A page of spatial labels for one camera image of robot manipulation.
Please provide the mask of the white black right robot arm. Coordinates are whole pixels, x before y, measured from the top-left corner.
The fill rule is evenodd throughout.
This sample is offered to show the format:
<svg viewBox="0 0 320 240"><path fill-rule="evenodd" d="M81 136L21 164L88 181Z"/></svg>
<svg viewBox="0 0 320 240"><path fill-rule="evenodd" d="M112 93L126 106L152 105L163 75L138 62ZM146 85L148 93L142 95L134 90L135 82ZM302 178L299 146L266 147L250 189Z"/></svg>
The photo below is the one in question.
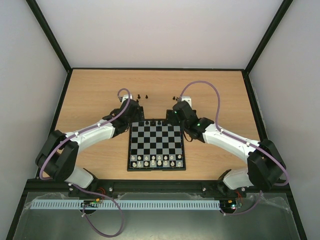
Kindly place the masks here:
<svg viewBox="0 0 320 240"><path fill-rule="evenodd" d="M246 167L226 170L220 176L218 191L229 196L238 188L256 187L267 192L280 186L281 175L288 175L286 165L275 144L269 140L251 140L223 129L217 121L199 118L187 101L177 102L167 110L168 123L178 125L193 140L222 148L241 159Z"/></svg>

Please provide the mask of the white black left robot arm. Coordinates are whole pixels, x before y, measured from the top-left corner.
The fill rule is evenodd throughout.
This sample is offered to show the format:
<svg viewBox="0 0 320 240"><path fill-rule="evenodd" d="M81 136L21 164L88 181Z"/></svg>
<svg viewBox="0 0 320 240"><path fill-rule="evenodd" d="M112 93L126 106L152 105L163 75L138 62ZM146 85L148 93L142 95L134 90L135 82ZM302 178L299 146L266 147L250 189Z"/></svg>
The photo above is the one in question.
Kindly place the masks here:
<svg viewBox="0 0 320 240"><path fill-rule="evenodd" d="M77 131L51 132L35 159L41 180L54 180L88 188L94 181L92 173L76 166L77 156L86 148L124 133L133 122L144 118L144 109L133 99L122 100L120 108L97 123Z"/></svg>

